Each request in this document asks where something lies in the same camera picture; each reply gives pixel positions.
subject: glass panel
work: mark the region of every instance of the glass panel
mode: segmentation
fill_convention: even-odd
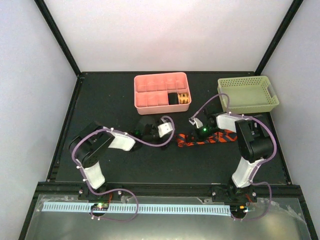
[[[132,198],[123,202],[133,203]],[[155,215],[139,214],[129,223],[97,219],[88,213],[42,212],[44,201],[78,201],[77,196],[41,195],[34,210],[27,240],[309,240],[298,199],[273,198],[269,213],[257,221],[233,221],[227,216],[215,215]],[[139,197],[143,204],[216,204],[210,199],[179,197]],[[264,212],[268,200],[258,198],[255,211],[246,218]],[[109,214],[108,217],[126,219],[128,214]]]

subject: black aluminum frame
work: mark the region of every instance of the black aluminum frame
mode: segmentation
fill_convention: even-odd
[[[62,36],[54,18],[52,17],[45,0],[34,0],[36,5],[38,6],[41,14],[43,15],[45,21],[47,22],[49,28],[51,29],[56,41],[58,42],[59,46],[61,47],[66,59],[70,63],[75,75],[79,77],[81,74],[81,70],[79,69],[72,53],[70,52],[68,45],[64,37]],[[278,43],[280,42],[281,38],[285,34],[287,28],[289,27],[292,19],[296,15],[297,11],[299,10],[302,2],[304,0],[293,0],[291,6],[289,7],[286,15],[284,16],[279,28],[277,29],[273,39],[271,40],[269,47],[267,48],[265,54],[263,55],[257,69],[255,70],[254,74],[256,76],[261,75],[262,71],[264,70],[265,66],[267,65],[269,59],[271,58],[273,52],[275,51]]]
[[[84,182],[39,182],[29,210],[27,212],[19,240],[24,240],[36,207],[39,195],[76,195],[86,187]],[[181,184],[122,184],[110,183],[110,188],[125,188],[136,194],[136,196],[166,196],[166,197],[200,197],[210,198],[212,196],[212,187],[210,185],[181,185]],[[272,196],[274,198],[297,198],[299,200],[305,222],[307,224],[311,239],[317,240],[315,226],[312,222],[306,200],[299,185],[271,185]],[[269,197],[269,189],[266,186],[256,186],[254,188],[256,195],[260,198]]]
[[[79,69],[72,53],[70,52],[58,26],[56,25],[46,3],[44,0],[34,0],[37,4],[41,14],[43,15],[45,21],[47,22],[49,28],[51,29],[56,41],[61,47],[65,57],[67,58],[69,64],[71,65],[75,75],[77,76],[77,82],[71,97],[71,101],[66,113],[66,117],[62,126],[62,130],[59,136],[57,147],[54,152],[53,160],[51,167],[47,176],[47,182],[39,182],[35,190],[34,196],[32,198],[28,213],[23,224],[21,234],[19,239],[25,239],[32,215],[38,200],[39,195],[79,195],[79,190],[85,187],[83,182],[55,182],[56,174],[59,168],[59,158],[61,155],[62,147],[65,142],[65,138],[68,132],[68,128],[71,122],[73,111],[77,98],[79,96],[81,86],[82,86],[82,74]],[[260,75],[267,65],[269,59],[271,58],[274,50],[276,49],[278,43],[282,39],[284,33],[286,32],[288,26],[290,25],[292,19],[297,13],[299,7],[301,6],[303,0],[293,0],[290,8],[288,9],[285,17],[283,18],[278,30],[276,31],[271,43],[269,44],[265,54],[263,55],[257,69],[255,72],[252,72],[252,75]],[[283,153],[280,148],[281,158],[284,160]],[[312,239],[318,239],[315,227],[313,225],[305,198],[303,196],[302,190],[299,185],[292,185],[289,171],[285,161],[283,161],[283,172],[287,177],[288,185],[272,185],[272,196],[274,198],[297,198],[300,202],[301,209],[304,214],[305,221],[308,226],[309,233]],[[119,184],[108,183],[109,187],[119,187]],[[170,197],[211,197],[212,195],[212,186],[205,185],[190,185],[190,184],[121,184],[122,188],[129,189],[133,191],[137,196],[170,196]],[[268,188],[265,186],[255,187],[255,192],[257,196],[267,198],[269,196]]]

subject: black work surface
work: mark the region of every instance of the black work surface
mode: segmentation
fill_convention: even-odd
[[[174,120],[176,133],[187,133],[193,126],[188,119],[213,95],[217,94],[218,79],[252,76],[252,72],[186,72],[192,103],[186,112],[168,113]],[[134,106],[134,77],[146,72],[84,73],[70,124],[67,129],[55,180],[81,182],[82,177],[71,159],[68,146],[72,139],[89,123],[121,131],[132,130],[141,115]],[[221,107],[219,98],[212,101]],[[269,113],[263,113],[273,129]],[[136,152],[108,149],[100,159],[105,180],[110,183],[166,183],[211,184],[227,183],[240,161],[237,142],[214,143],[168,149],[143,146]],[[261,166],[255,182],[287,184],[284,161],[278,150],[275,158]]]

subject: green plastic basket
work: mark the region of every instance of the green plastic basket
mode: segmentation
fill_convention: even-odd
[[[279,105],[275,90],[266,76],[220,78],[218,93],[229,95],[229,111],[235,114],[270,112]],[[226,111],[227,97],[220,96],[220,101]]]

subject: pink plastic tray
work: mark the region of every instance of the pink plastic tray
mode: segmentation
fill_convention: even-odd
[[[189,102],[169,105],[168,94],[188,93]],[[191,95],[184,72],[138,75],[134,78],[134,106],[141,115],[185,112]]]

